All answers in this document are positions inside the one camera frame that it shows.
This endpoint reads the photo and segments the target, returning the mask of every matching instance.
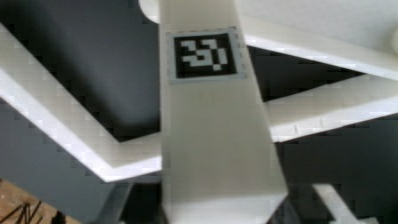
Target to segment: white edge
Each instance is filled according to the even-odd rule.
[[[4,27],[0,27],[0,36],[0,97],[105,182],[123,180],[160,171],[160,134],[144,136],[124,143],[115,141]],[[284,53],[288,50],[300,52],[293,47],[281,45],[281,43],[277,44],[277,41],[263,42],[263,40],[256,38],[256,35],[247,38],[247,42],[252,46],[258,45],[270,50],[279,49],[279,52]],[[352,66],[343,66],[343,61],[336,63],[325,61],[325,63],[336,64],[341,67]],[[377,66],[366,66],[366,71],[373,69],[375,71],[371,71],[375,74],[384,74],[384,77],[394,78],[396,72],[393,71],[398,70],[396,64],[391,64],[389,70],[380,70]],[[306,93],[268,102],[265,106],[270,110],[268,119],[274,141],[282,142],[352,123],[394,114],[398,112],[398,98],[391,92],[391,88],[386,90],[384,98],[375,101],[370,100],[368,103],[354,103],[343,108],[339,105],[338,108],[330,108],[330,110],[314,117],[311,116],[313,112],[307,111],[307,114],[302,116],[306,119],[291,120],[284,117],[282,119],[290,120],[288,122],[281,122],[282,119],[277,117],[279,113],[272,112],[274,105],[281,105],[282,103],[288,105],[286,102],[293,102],[291,105],[295,105],[300,102],[300,95]],[[386,110],[375,111],[380,103],[386,105]],[[341,109],[348,111],[346,115],[341,113],[336,114],[336,111],[341,111]],[[334,117],[334,120],[339,119],[345,122],[336,122],[334,125],[330,124],[322,128],[318,126],[311,127],[313,123],[320,122],[320,116]],[[297,125],[307,125],[309,128],[304,128],[304,131],[295,131]]]

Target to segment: white surface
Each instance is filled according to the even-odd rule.
[[[160,133],[119,144],[4,27],[0,49],[0,97],[103,180],[162,170]],[[270,101],[274,141],[398,113],[396,89],[396,82],[364,76]]]
[[[332,185],[314,184],[313,187],[336,220],[330,224],[377,224],[375,218],[357,220]]]
[[[245,47],[245,78],[172,83],[167,33],[238,27],[233,1],[163,0],[162,204],[171,224],[265,223],[286,197]]]
[[[398,113],[398,82],[362,75],[267,102],[275,142]]]
[[[158,22],[158,0],[140,0]],[[247,45],[398,80],[398,1],[236,0]]]

